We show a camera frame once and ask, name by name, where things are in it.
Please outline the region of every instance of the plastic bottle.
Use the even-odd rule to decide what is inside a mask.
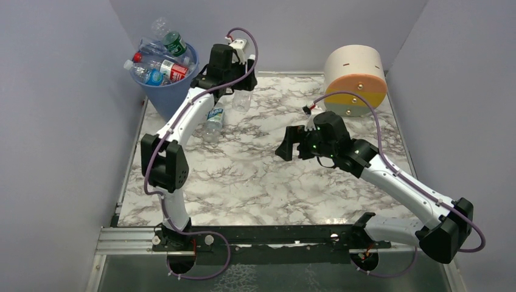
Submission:
[[[161,56],[136,53],[133,56],[133,61],[138,64],[147,64],[152,69],[158,70],[165,74],[172,83],[183,79],[188,74],[188,68],[175,64]]]
[[[224,123],[224,109],[220,106],[213,108],[203,128],[204,141],[208,143],[217,143],[220,138],[220,132]]]
[[[127,60],[124,64],[126,70],[134,73],[138,81],[143,84],[160,86],[170,84],[170,80],[156,69],[151,68],[147,64],[134,64],[131,60]]]
[[[251,107],[251,97],[253,92],[244,90],[235,90],[233,95],[233,101],[231,106],[234,110],[240,111],[241,113],[247,113]]]
[[[192,51],[186,46],[179,32],[172,29],[172,24],[165,18],[156,19],[151,26],[154,35],[174,56],[180,58],[180,63],[190,68],[194,63]]]
[[[188,64],[183,64],[183,60],[180,57],[174,57],[169,50],[163,45],[161,41],[153,40],[151,38],[147,38],[143,36],[140,40],[140,45],[138,46],[138,52],[143,55],[156,55],[163,57],[169,61],[172,61],[176,64],[180,64],[182,66],[188,67]]]

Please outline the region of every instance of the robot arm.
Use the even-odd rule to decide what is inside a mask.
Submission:
[[[170,212],[170,219],[175,227],[181,231],[190,224],[190,218],[184,207],[183,185],[188,177],[188,163],[183,147],[193,134],[197,125],[206,120],[207,114],[227,92],[226,88],[215,90],[213,93],[202,94],[207,89],[227,84],[251,70],[254,55],[246,60],[248,42],[238,38],[226,38],[228,44],[215,44],[211,50],[209,63],[192,80],[192,87],[185,100],[174,116],[155,134],[146,134],[141,141],[142,174],[145,176],[150,161],[160,140],[169,132],[151,166],[148,182],[156,190],[163,193],[165,208]],[[242,81],[228,87],[230,90],[252,91],[257,85],[254,72],[251,71]],[[173,229],[169,221],[164,225]]]
[[[385,218],[374,213],[364,214],[354,224],[357,232],[365,232],[370,242],[381,240],[418,246],[432,259],[450,263],[462,246],[471,227],[441,204],[472,219],[473,205],[461,198],[453,201],[420,181],[414,179],[387,159],[396,172],[387,167],[378,153],[378,148],[361,139],[351,139],[340,116],[328,111],[313,119],[313,128],[287,127],[285,139],[276,150],[283,160],[292,160],[293,144],[299,143],[299,158],[305,160],[326,157],[333,161],[332,168],[349,172],[357,178],[374,184],[406,206],[417,220]],[[403,175],[416,186],[432,193],[438,203],[430,201],[420,192],[399,178]]]

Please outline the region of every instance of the beige cylinder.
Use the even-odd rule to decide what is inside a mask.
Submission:
[[[353,44],[330,54],[324,65],[326,93],[351,91],[364,97],[374,108],[387,93],[380,54],[372,47]],[[343,117],[357,117],[370,112],[360,99],[350,94],[336,94],[324,100],[326,110]]]

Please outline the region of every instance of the trash bin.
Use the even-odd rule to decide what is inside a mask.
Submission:
[[[199,73],[199,56],[197,51],[190,44],[186,45],[192,50],[195,70],[178,82],[164,86],[150,86],[138,81],[131,72],[133,80],[141,86],[158,114],[165,120],[170,120],[176,113],[188,94],[192,79]]]

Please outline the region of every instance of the marble table surface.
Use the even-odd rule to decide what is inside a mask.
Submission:
[[[315,159],[285,162],[274,155],[285,127],[305,125],[301,107],[323,93],[323,77],[259,77],[251,109],[226,110],[223,137],[206,144],[201,126],[187,143],[190,175],[184,185],[186,209],[195,225],[353,223],[364,212],[408,218],[413,214],[375,186],[341,170],[322,168]],[[377,108],[384,151],[410,173],[389,100]],[[376,144],[370,115],[344,119],[352,137]],[[149,103],[140,138],[165,124]],[[158,197],[143,191],[139,143],[133,159],[118,226],[162,222]]]

